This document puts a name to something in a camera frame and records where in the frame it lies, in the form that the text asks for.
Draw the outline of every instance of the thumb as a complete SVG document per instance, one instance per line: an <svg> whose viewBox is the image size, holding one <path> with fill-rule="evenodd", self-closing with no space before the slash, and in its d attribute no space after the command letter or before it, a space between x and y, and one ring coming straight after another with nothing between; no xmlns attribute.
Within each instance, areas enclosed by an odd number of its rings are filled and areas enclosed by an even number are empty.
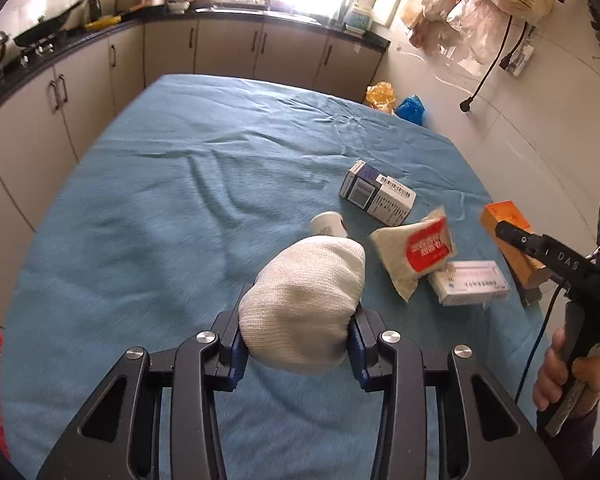
<svg viewBox="0 0 600 480"><path fill-rule="evenodd" d="M584 416L595 407L600 398L600 356L576 359L571 371L575 379L587 385L571 416Z"/></svg>

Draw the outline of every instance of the black cable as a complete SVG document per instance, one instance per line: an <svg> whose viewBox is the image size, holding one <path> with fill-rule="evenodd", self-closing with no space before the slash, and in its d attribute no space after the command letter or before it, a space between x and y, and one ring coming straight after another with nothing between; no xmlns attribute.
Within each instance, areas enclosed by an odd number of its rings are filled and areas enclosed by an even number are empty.
<svg viewBox="0 0 600 480"><path fill-rule="evenodd" d="M478 88L475 89L474 95L472 95L471 97L469 97L468 99L465 99L464 101L462 101L460 103L460 109L463 112L468 112L471 109L471 103L474 102L474 99L478 95L480 88L482 88L482 85L484 84L484 81L487 79L487 76L491 73L491 70L493 70L493 67L496 65L496 63L500 59L500 54L502 54L502 51L504 50L504 45L505 45L505 43L507 43L507 37L509 36L509 29L511 28L511 20L513 20L513 15L509 16L509 23L507 23L507 30L504 33L504 38L502 38L502 44L500 45L500 50L498 51L498 55L493 60L493 63L491 63L491 66L489 67L489 69L487 70L487 73L482 78L482 81L480 81Z"/></svg>
<svg viewBox="0 0 600 480"><path fill-rule="evenodd" d="M525 22L525 26L522 27L522 34L520 34L520 37L518 38L518 42L516 43L516 46L514 46L511 49L511 52L509 52L505 57L503 57L500 60L500 68L503 70L506 70L507 67L509 66L509 63L511 62L511 56L513 56L513 53L518 49L518 47L520 46L520 43L522 43L522 40L525 39L525 34L526 34L526 28L528 27L528 23Z"/></svg>
<svg viewBox="0 0 600 480"><path fill-rule="evenodd" d="M520 398L520 393L522 393L522 387L525 385L526 374L529 372L529 367L531 366L531 361L536 354L536 350L538 349L538 345L540 341L542 341L542 336L544 335L544 331L546 330L547 323L549 323L549 316L551 316L551 312L554 309L555 300L558 298L558 294L564 287L564 283L566 280L562 280L560 285L555 289L554 295L549 302L549 307L546 310L546 314L544 314L544 321L542 322L542 327L540 328L540 333L538 334L538 338L536 338L536 342L534 343L533 348L531 349L531 353L529 354L529 359L526 360L525 370L522 372L522 377L520 378L520 384L518 384L518 390L516 392L515 402L518 403L518 399Z"/></svg>

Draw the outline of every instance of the human hand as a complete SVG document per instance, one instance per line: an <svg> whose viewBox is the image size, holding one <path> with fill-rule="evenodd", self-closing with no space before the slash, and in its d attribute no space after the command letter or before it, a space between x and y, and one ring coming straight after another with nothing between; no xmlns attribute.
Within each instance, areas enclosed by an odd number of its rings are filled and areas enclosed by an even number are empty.
<svg viewBox="0 0 600 480"><path fill-rule="evenodd" d="M534 385L533 399L538 410L544 412L549 404L558 402L562 397L562 386L569 377L567 365L560 358L564 346L564 329L555 331L551 346L544 354L544 363L538 370L538 380ZM584 389L578 403L571 412L571 417L587 415L600 398L600 356L581 357L571 366L573 376L584 383Z"/></svg>

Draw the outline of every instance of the white cutting board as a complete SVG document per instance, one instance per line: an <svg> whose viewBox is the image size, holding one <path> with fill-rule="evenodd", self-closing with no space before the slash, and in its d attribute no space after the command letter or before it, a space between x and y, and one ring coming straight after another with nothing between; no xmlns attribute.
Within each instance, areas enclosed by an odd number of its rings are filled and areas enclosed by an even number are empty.
<svg viewBox="0 0 600 480"><path fill-rule="evenodd" d="M376 0L371 17L376 23L387 27L394 18L400 0Z"/></svg>

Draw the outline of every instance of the white cup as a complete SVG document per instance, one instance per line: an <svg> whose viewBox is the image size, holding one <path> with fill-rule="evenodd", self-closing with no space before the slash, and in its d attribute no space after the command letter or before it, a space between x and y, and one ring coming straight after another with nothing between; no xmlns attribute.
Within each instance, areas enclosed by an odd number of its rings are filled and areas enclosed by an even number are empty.
<svg viewBox="0 0 600 480"><path fill-rule="evenodd" d="M335 211L325 211L313 217L309 222L309 230L312 235L339 236L349 238L344 229L342 215Z"/></svg>

